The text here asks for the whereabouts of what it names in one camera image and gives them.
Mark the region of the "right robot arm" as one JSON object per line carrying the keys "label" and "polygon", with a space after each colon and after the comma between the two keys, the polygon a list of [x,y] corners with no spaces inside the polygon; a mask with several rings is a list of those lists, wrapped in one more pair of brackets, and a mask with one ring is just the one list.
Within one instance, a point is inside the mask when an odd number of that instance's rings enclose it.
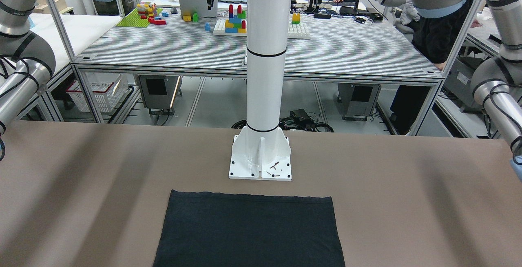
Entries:
{"label": "right robot arm", "polygon": [[4,133],[32,96],[50,81],[56,68],[49,43],[30,30],[37,0],[1,0],[1,57],[15,70],[1,85],[1,132]]}

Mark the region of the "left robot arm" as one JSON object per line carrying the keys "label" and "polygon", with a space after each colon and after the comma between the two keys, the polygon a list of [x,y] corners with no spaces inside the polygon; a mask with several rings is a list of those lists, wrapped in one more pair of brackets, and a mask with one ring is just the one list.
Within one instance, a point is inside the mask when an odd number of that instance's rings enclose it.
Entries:
{"label": "left robot arm", "polygon": [[[440,18],[457,9],[462,0],[412,0],[424,18]],[[521,0],[485,0],[501,40],[475,70],[471,94],[483,106],[499,134],[509,145],[511,168],[521,177],[521,105],[511,94],[521,88]]]}

